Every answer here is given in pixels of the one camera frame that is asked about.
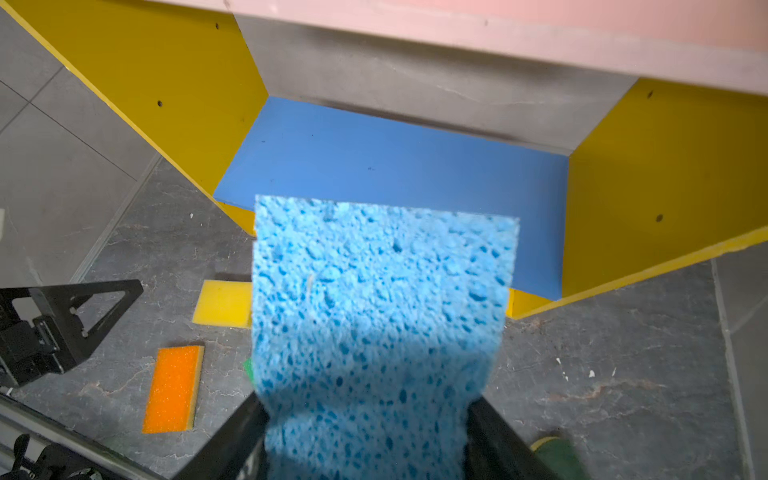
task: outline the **yellow sponge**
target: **yellow sponge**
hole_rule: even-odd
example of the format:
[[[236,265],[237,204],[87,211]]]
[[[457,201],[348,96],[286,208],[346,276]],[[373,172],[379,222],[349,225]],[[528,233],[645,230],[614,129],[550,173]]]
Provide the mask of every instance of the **yellow sponge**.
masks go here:
[[[157,353],[143,433],[183,432],[192,428],[203,349],[179,346]]]
[[[205,280],[192,323],[250,328],[250,282]]]

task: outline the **black metal bracket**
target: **black metal bracket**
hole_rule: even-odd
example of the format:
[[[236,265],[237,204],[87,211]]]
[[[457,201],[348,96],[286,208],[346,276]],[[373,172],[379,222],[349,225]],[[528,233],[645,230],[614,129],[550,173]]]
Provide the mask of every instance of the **black metal bracket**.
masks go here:
[[[28,444],[29,434],[16,439],[13,467],[0,480],[127,480],[58,443],[46,446],[37,461],[30,462],[25,457]]]
[[[86,332],[77,309],[93,295],[116,292],[123,297]],[[0,386],[22,386],[84,362],[142,292],[139,280],[0,289]],[[32,325],[13,306],[26,297],[41,314]]]
[[[173,480],[262,480],[269,462],[269,415],[255,393],[237,408]],[[469,406],[464,472],[467,480],[559,480],[481,397]]]

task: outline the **tile grout line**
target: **tile grout line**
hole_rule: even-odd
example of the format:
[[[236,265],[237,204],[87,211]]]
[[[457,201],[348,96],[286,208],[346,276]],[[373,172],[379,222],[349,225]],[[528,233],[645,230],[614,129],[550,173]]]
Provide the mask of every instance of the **tile grout line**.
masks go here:
[[[42,110],[40,107],[38,107],[37,105],[33,104],[31,101],[29,102],[29,104],[30,104],[32,107],[36,108],[36,109],[37,109],[37,110],[38,110],[40,113],[42,113],[42,114],[43,114],[43,115],[45,115],[46,117],[50,118],[52,121],[56,122],[56,124],[57,124],[59,127],[61,127],[61,128],[64,128],[64,129],[65,129],[65,130],[66,130],[66,131],[67,131],[67,132],[68,132],[68,133],[69,133],[69,134],[70,134],[72,137],[75,137],[75,138],[77,138],[77,139],[78,139],[79,141],[81,141],[81,142],[82,142],[82,143],[83,143],[83,144],[84,144],[86,147],[88,147],[88,148],[90,148],[91,150],[93,150],[94,152],[96,152],[96,154],[97,154],[99,157],[101,157],[101,158],[104,158],[104,159],[105,159],[107,162],[109,162],[109,163],[110,163],[110,165],[112,165],[113,167],[117,168],[119,171],[121,171],[121,172],[123,172],[124,174],[126,174],[126,175],[128,176],[128,178],[132,179],[133,181],[138,181],[138,179],[134,178],[134,177],[133,177],[132,175],[130,175],[130,174],[127,172],[127,171],[123,170],[122,168],[120,168],[119,166],[117,166],[117,165],[116,165],[116,164],[115,164],[113,161],[111,161],[110,159],[106,158],[106,157],[105,157],[105,156],[104,156],[104,155],[103,155],[103,154],[102,154],[100,151],[98,151],[98,150],[96,150],[95,148],[93,148],[93,147],[92,147],[92,146],[91,146],[91,145],[90,145],[90,144],[89,144],[87,141],[83,140],[82,138],[80,138],[80,137],[78,137],[77,135],[75,135],[74,133],[72,133],[72,132],[71,132],[71,131],[70,131],[68,128],[66,128],[64,125],[62,125],[62,124],[58,123],[58,121],[57,121],[55,118],[53,118],[51,115],[49,115],[49,114],[45,113],[45,112],[44,112],[44,111],[43,111],[43,110]]]
[[[18,109],[18,111],[16,112],[16,115],[14,115],[14,116],[11,118],[11,120],[9,120],[9,121],[8,121],[8,123],[7,123],[7,124],[5,124],[5,125],[3,125],[2,127],[0,127],[0,134],[2,134],[2,132],[4,132],[4,131],[5,131],[5,129],[6,129],[6,128],[8,128],[8,126],[9,126],[10,124],[12,124],[12,123],[13,123],[13,120],[16,120],[16,118],[17,118],[19,115],[21,115],[21,114],[22,114],[22,112],[24,111],[24,109],[25,109],[25,108],[27,108],[27,105],[29,105],[29,100],[27,100],[26,98],[22,97],[22,96],[21,96],[21,94],[19,94],[19,93],[18,93],[16,90],[14,90],[13,88],[10,88],[10,87],[8,86],[8,84],[7,84],[7,83],[5,83],[4,81],[0,81],[0,83],[2,83],[3,85],[5,85],[6,87],[8,87],[8,90],[10,90],[10,91],[12,91],[13,93],[17,94],[17,95],[18,95],[18,96],[19,96],[19,97],[20,97],[20,98],[21,98],[23,101],[25,101],[25,102],[26,102],[26,103],[24,103],[24,106],[23,106],[23,107],[21,107],[21,108],[19,108],[19,109]]]
[[[120,221],[123,220],[126,212],[128,212],[128,209],[131,208],[131,205],[133,205],[136,197],[138,197],[139,192],[147,183],[149,177],[152,175],[152,172],[154,172],[155,167],[160,163],[162,159],[163,156],[160,155],[159,152],[154,153],[152,160],[147,165],[147,168],[144,169],[140,180],[136,180],[136,183],[131,188],[131,191],[129,191],[125,196],[123,203],[119,206],[117,211],[115,211],[111,220],[109,220],[109,223],[107,223],[107,226],[104,227],[104,230],[101,232],[101,235],[99,235],[99,237],[96,239],[94,246],[91,247],[91,249],[83,258],[83,261],[80,262],[78,269],[72,274],[72,277],[69,280],[70,283],[80,283],[83,281],[85,275],[91,269],[93,262],[96,260],[96,257],[98,257],[99,253],[101,253],[101,251],[107,245],[107,241],[109,240],[109,237],[112,236],[114,229],[118,226]]]
[[[725,302],[723,300],[723,291],[720,288],[720,276],[717,273],[717,259],[710,260],[712,264],[712,277],[715,283],[715,297],[717,299],[717,311],[720,314],[720,328],[723,332],[723,339],[725,340],[725,360],[728,367],[728,376],[730,377],[731,384],[731,399],[733,401],[733,409],[736,414],[736,421],[738,425],[738,439],[741,447],[742,464],[746,473],[747,480],[755,480],[755,467],[752,459],[752,449],[750,446],[749,432],[746,426],[746,416],[744,414],[744,404],[741,398],[741,387],[739,385],[739,375],[736,369],[736,360],[733,357],[733,344],[730,338],[730,330],[728,328],[728,319],[725,311]]]
[[[31,99],[29,99],[29,100],[27,100],[26,98],[24,98],[24,95],[22,95],[22,94],[18,93],[16,90],[14,90],[13,88],[11,88],[11,87],[10,87],[10,85],[8,85],[7,83],[5,83],[4,81],[0,81],[0,83],[2,83],[3,85],[5,85],[6,87],[8,87],[8,89],[9,89],[10,91],[12,91],[13,93],[17,94],[19,97],[21,97],[21,98],[22,98],[22,100],[24,100],[24,101],[26,102],[26,103],[24,104],[24,106],[23,106],[21,109],[19,109],[19,111],[17,111],[17,112],[16,112],[16,115],[14,115],[14,116],[13,116],[13,118],[12,118],[11,120],[9,120],[7,124],[3,125],[3,127],[2,127],[2,128],[0,128],[0,134],[2,134],[2,132],[3,132],[3,131],[4,131],[4,130],[5,130],[5,129],[6,129],[6,128],[7,128],[7,127],[10,125],[10,124],[12,124],[12,123],[13,123],[13,120],[16,120],[16,117],[18,117],[19,115],[21,115],[21,114],[22,114],[22,112],[24,111],[24,109],[25,109],[25,108],[27,108],[27,106],[29,106],[29,105],[32,103],[32,101],[33,101],[33,100],[35,100],[35,99],[38,97],[38,95],[40,95],[40,92],[41,92],[41,91],[43,91],[43,89],[44,89],[45,87],[47,87],[47,86],[48,86],[48,84],[49,84],[49,83],[51,83],[51,82],[53,81],[54,77],[55,77],[56,75],[58,75],[58,72],[60,72],[60,71],[62,70],[62,68],[64,68],[64,65],[62,65],[61,67],[59,67],[59,68],[58,68],[58,70],[56,71],[56,73],[54,73],[53,75],[51,75],[51,77],[50,77],[50,78],[49,78],[49,79],[48,79],[48,80],[47,80],[47,81],[46,81],[46,82],[43,84],[43,86],[42,86],[42,87],[40,87],[40,89],[39,89],[39,90],[38,90],[38,91],[37,91],[37,92],[36,92],[34,95],[32,95],[32,98],[31,98]]]
[[[58,75],[58,74],[59,74],[59,72],[61,72],[61,70],[63,70],[63,69],[64,69],[64,65],[62,65],[61,67],[59,67],[59,68],[58,68],[58,70],[56,71],[56,73],[54,73],[53,75],[51,75],[51,77],[48,79],[48,81],[46,81],[46,82],[43,84],[43,86],[42,86],[42,87],[40,87],[40,90],[38,90],[38,91],[37,91],[37,93],[35,93],[34,95],[32,95],[32,98],[30,98],[30,99],[29,99],[29,102],[28,102],[28,103],[32,103],[32,102],[33,102],[33,100],[35,100],[35,99],[38,97],[38,95],[40,95],[40,92],[41,92],[41,91],[43,91],[43,90],[45,90],[45,87],[47,87],[47,86],[48,86],[48,84],[49,84],[49,83],[51,83],[51,82],[53,81],[53,79],[54,79],[54,78],[56,78],[56,75]]]
[[[733,328],[730,329],[731,335],[741,330],[741,327],[745,326],[766,303],[768,303],[768,295],[765,295],[749,312],[733,324]]]
[[[53,118],[51,115],[49,115],[49,114],[47,114],[45,111],[43,111],[43,109],[42,109],[42,108],[40,108],[40,107],[38,107],[37,105],[35,105],[34,101],[35,101],[35,99],[38,97],[38,95],[40,95],[40,93],[42,93],[42,91],[43,91],[43,90],[45,90],[45,88],[48,86],[48,84],[50,84],[50,83],[53,81],[53,79],[54,79],[54,78],[56,78],[56,77],[58,76],[58,74],[60,74],[60,73],[61,73],[61,71],[62,71],[62,70],[64,70],[64,65],[62,65],[62,66],[61,66],[61,67],[60,67],[60,68],[59,68],[59,69],[56,71],[56,73],[54,73],[54,74],[53,74],[53,76],[52,76],[52,77],[50,77],[50,78],[48,79],[48,81],[46,81],[46,82],[45,82],[45,85],[43,85],[42,87],[40,87],[40,90],[38,90],[38,93],[36,93],[36,94],[35,94],[35,95],[34,95],[32,98],[30,98],[30,99],[29,99],[29,101],[28,101],[27,103],[28,103],[28,104],[31,104],[33,107],[37,108],[37,109],[38,109],[38,110],[39,110],[39,111],[40,111],[40,112],[41,112],[43,115],[45,115],[46,117],[48,117],[48,118],[50,118],[51,120],[53,120],[54,122],[56,122],[56,124],[57,124],[59,127],[61,127],[61,128],[64,128],[64,129],[65,129],[67,132],[69,132],[69,134],[70,134],[70,135],[72,135],[73,137],[77,138],[79,141],[83,142],[83,143],[84,143],[86,146],[88,146],[88,148],[90,148],[91,150],[93,150],[94,152],[96,152],[97,154],[99,154],[99,156],[100,156],[101,158],[104,158],[106,161],[108,161],[109,163],[111,163],[111,164],[112,164],[113,166],[115,166],[115,168],[117,168],[119,171],[121,171],[121,172],[123,172],[124,174],[128,175],[130,178],[133,178],[135,181],[138,181],[138,179],[137,179],[137,178],[134,178],[134,176],[133,176],[133,175],[129,174],[127,171],[125,171],[125,170],[123,170],[122,168],[120,168],[119,166],[117,166],[117,165],[116,165],[116,164],[115,164],[113,161],[111,161],[111,160],[110,160],[110,159],[108,159],[106,156],[104,156],[104,155],[103,155],[103,154],[102,154],[100,151],[98,151],[98,150],[96,150],[95,148],[93,148],[93,147],[92,147],[92,146],[91,146],[91,145],[90,145],[90,144],[89,144],[87,141],[83,140],[82,138],[80,138],[80,137],[78,137],[77,135],[75,135],[74,133],[72,133],[72,131],[70,131],[70,130],[69,130],[68,128],[66,128],[64,125],[62,125],[62,124],[58,123],[58,121],[57,121],[55,118]]]

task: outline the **gray concrete wall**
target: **gray concrete wall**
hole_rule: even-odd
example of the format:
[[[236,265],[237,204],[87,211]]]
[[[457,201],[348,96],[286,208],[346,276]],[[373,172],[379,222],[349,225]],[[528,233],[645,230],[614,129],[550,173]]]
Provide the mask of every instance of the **gray concrete wall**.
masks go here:
[[[570,154],[635,77],[237,17],[273,96]]]

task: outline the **blue sponge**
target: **blue sponge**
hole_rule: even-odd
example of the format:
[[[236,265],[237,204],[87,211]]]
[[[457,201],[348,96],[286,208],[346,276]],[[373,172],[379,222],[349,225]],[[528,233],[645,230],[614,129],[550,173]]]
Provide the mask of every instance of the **blue sponge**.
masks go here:
[[[257,198],[253,373],[270,477],[463,478],[518,221]]]

